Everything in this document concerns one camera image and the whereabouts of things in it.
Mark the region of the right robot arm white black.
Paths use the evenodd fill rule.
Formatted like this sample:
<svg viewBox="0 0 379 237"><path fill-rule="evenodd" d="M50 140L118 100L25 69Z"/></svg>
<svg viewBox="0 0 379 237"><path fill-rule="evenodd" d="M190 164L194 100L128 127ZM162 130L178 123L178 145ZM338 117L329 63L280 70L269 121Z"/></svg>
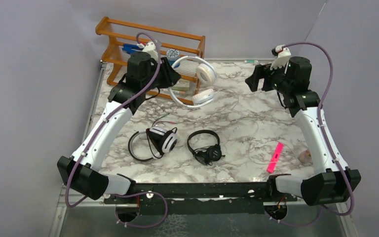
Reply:
<svg viewBox="0 0 379 237"><path fill-rule="evenodd" d="M314 175L272 175L265 187L269 200L277 201L284 194L302 198L307 205L324 205L353 200L353 191L361 181L360 172L350 169L338 151L319 107L319 95L308 88L312 65L307 58L291 57L287 64L272 68L271 64L255 66L245 82L252 92L275 90L281 105L288 109L300 127L311 153Z"/></svg>

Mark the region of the small black on-ear headphones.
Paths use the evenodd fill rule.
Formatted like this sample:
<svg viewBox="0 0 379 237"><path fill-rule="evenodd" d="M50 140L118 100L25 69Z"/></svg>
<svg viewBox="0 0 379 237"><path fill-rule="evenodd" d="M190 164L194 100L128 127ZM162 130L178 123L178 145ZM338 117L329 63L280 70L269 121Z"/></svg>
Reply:
<svg viewBox="0 0 379 237"><path fill-rule="evenodd" d="M214 136L216 139L215 145L193 149L190 146L190 139L200 134L209 134ZM187 147L188 150L191 152L192 156L202 165L212 166L213 162L219 161L221 158L225 157L221 150L220 138L218 134L212 130L203 129L190 134L187 138Z"/></svg>

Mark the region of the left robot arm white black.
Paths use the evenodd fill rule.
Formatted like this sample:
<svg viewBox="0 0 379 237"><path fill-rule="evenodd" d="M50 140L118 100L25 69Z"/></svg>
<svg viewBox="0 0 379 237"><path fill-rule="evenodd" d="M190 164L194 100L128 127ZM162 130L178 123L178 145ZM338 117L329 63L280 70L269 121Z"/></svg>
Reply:
<svg viewBox="0 0 379 237"><path fill-rule="evenodd" d="M93 200L116 194L122 202L131 202L135 198L132 179L100 173L102 163L121 129L145 102L146 93L171 87L180 79L166 57L155 60L146 52L131 54L126 73L111 89L103 114L91 132L69 157L61 156L57 162L66 189Z"/></svg>

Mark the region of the white over-ear headphones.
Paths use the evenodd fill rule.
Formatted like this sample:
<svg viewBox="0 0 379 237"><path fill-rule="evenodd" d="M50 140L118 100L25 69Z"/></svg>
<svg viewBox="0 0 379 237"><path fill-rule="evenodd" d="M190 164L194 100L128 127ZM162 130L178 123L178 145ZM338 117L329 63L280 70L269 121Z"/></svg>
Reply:
<svg viewBox="0 0 379 237"><path fill-rule="evenodd" d="M203 84L207 87L213 86L214 83L217 80L217 72L214 69L214 67L208 63L205 59L202 59L198 56L183 56L179 59L177 59L173 64L172 68L175 69L178 64L180 64L182 61L194 61L198 63L196 69L195 69L195 77L196 77L196 88L198 89L198 92L195 92L191 98L192 105L184 104L173 92L173 89L171 87L168 88L168 92L170 94L171 99L182 106L185 106L190 109L198 109L200 107L203 107L214 100L214 96L216 92L214 89L208 88L204 91L199 91L200 85Z"/></svg>

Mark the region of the white black gaming headset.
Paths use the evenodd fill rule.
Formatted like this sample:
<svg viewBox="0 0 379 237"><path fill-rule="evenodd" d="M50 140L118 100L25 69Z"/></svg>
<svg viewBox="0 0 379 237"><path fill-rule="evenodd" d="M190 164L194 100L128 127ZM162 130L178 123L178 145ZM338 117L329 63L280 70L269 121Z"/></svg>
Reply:
<svg viewBox="0 0 379 237"><path fill-rule="evenodd" d="M144 131L135 132L128 140L128 151L134 160L140 162L148 162L153 159L160 159L166 153L169 153L174 149L178 141L177 135L178 128L174 127L170 130L166 130L159 126L153 125L151 128L147 128ZM151 158L140 159L134 154L132 144L139 135L146 135L148 145L152 154Z"/></svg>

